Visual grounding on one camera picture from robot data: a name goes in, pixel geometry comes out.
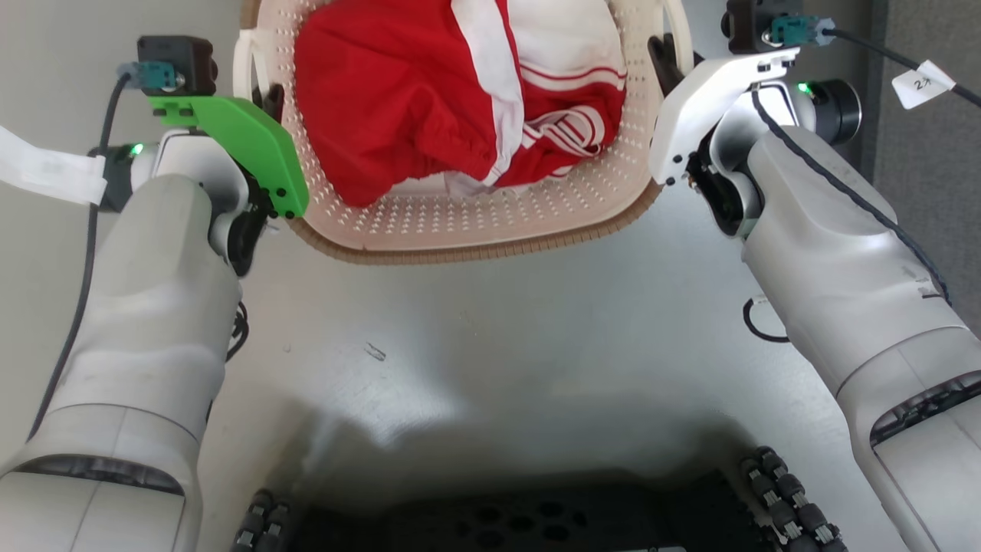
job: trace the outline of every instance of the basket rim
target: basket rim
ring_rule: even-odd
[[[262,0],[242,0],[239,18],[241,29],[249,30],[258,27],[261,5]],[[289,220],[287,224],[290,230],[308,246],[344,262],[360,265],[446,264],[517,256],[597,240],[615,234],[636,222],[650,209],[660,193],[661,187],[651,180],[633,203],[605,221],[535,238],[462,248],[403,251],[355,249],[331,241],[302,218]]]

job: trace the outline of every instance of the cable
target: cable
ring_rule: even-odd
[[[900,65],[908,67],[914,71],[919,71],[921,64],[918,64],[915,61],[905,57],[903,54],[890,50],[889,48],[886,48],[884,46],[880,46],[874,42],[870,42],[862,38],[861,36],[857,36],[855,34],[848,32],[847,30],[840,30],[838,28],[825,28],[821,32],[828,36],[837,36],[849,42],[854,42],[855,44],[858,44],[859,46],[862,46],[864,48],[868,48],[869,50],[872,50],[873,52],[876,52],[884,57],[887,57]],[[974,105],[981,107],[981,96],[978,96],[978,94],[972,92],[971,90],[968,90],[967,88],[961,86],[960,84],[955,84],[954,87],[951,88],[951,92],[966,99],[967,101],[973,103]]]
[[[229,349],[228,355],[225,357],[225,362],[228,362],[235,356],[236,353],[245,345],[245,340],[248,339],[248,310],[245,308],[243,302],[238,302],[238,312],[235,313],[235,325],[232,328],[232,338],[238,341],[232,345]]]
[[[749,328],[749,331],[752,332],[752,335],[758,337],[763,341],[768,341],[770,343],[791,342],[791,339],[789,337],[774,337],[771,335],[766,335],[763,332],[756,329],[756,326],[752,323],[752,318],[749,317],[749,314],[752,312],[752,307],[753,307],[752,299],[750,299],[749,301],[746,302],[746,304],[743,305],[743,322],[746,323],[746,327]]]
[[[759,90],[754,90],[752,92],[752,105],[756,108],[756,113],[759,114],[759,117],[770,129],[770,132],[776,135],[777,138],[779,138],[790,151],[800,157],[800,159],[802,159],[808,167],[813,169],[814,172],[824,177],[836,190],[847,195],[854,202],[854,204],[870,213],[873,217],[875,217],[875,220],[879,221],[880,224],[896,233],[896,237],[899,238],[900,241],[903,242],[903,244],[909,248],[914,255],[916,255],[916,259],[919,260],[920,263],[922,263],[923,266],[925,266],[930,272],[930,276],[933,277],[934,281],[937,283],[937,287],[940,288],[941,297],[944,298],[944,301],[951,306],[954,305],[951,302],[951,292],[947,287],[947,282],[944,280],[943,276],[940,275],[940,270],[937,268],[937,265],[930,260],[930,257],[926,254],[926,251],[924,251],[923,248],[921,248],[920,245],[914,241],[905,230],[900,228],[900,225],[890,220],[889,217],[884,215],[882,211],[875,207],[875,205],[869,203],[864,197],[859,195],[858,192],[852,190],[852,188],[850,188],[847,184],[839,180],[834,173],[821,166],[820,163],[815,161],[813,157],[811,157],[790,136],[788,136],[787,133],[780,128],[780,125],[778,125],[770,117],[766,110],[763,109],[763,104],[759,101]],[[923,299],[930,299],[932,297],[938,296],[928,296]]]
[[[120,95],[123,94],[123,89],[126,87],[129,79],[129,74],[122,75],[116,82],[116,87],[113,88],[112,94],[109,96],[109,105],[106,108],[106,117],[102,123],[102,134],[99,137],[99,148],[97,151],[97,154],[102,157],[105,157],[108,153],[109,134],[113,129],[116,106],[119,105]],[[81,290],[78,292],[75,315],[72,318],[72,326],[69,328],[68,337],[65,338],[65,345],[62,346],[62,351],[58,355],[58,361],[55,362],[54,371],[51,372],[51,379],[48,380],[48,386],[44,390],[44,397],[41,398],[41,405],[37,409],[37,415],[34,417],[34,424],[30,427],[30,433],[27,434],[28,441],[33,438],[34,434],[41,427],[41,421],[44,420],[44,415],[47,414],[48,408],[51,406],[51,400],[54,398],[55,390],[58,388],[58,382],[61,381],[61,376],[65,372],[68,356],[72,353],[72,348],[75,346],[75,339],[78,337],[78,329],[81,326],[82,317],[85,315],[85,306],[88,304],[88,292],[92,287],[92,268],[95,265],[95,236],[98,219],[99,208],[95,203],[92,203],[88,206],[85,265],[81,272]]]

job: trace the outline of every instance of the gray carpet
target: gray carpet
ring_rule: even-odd
[[[873,37],[978,91],[979,21],[977,0],[881,0]],[[957,312],[981,333],[981,109],[946,93],[906,111],[892,80],[907,69],[874,58],[869,91],[881,100],[868,102],[862,172],[940,267]]]

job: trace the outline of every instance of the pink plastic basket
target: pink plastic basket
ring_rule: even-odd
[[[253,83],[285,89],[283,125],[293,137],[310,206],[290,227],[328,255],[364,264],[423,264],[496,258],[593,240],[637,220],[659,193],[647,170],[654,121],[663,101],[647,41],[671,22],[684,73],[692,42],[680,0],[608,0],[627,62],[627,102],[615,143],[560,181],[524,193],[477,197],[391,193],[372,207],[345,205],[327,181],[293,96],[293,41],[325,0],[244,0],[234,55],[234,93],[250,98]]]

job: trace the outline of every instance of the clothes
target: clothes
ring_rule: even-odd
[[[354,206],[442,172],[562,176],[612,142],[625,98],[603,0],[335,0],[294,48],[307,136]]]

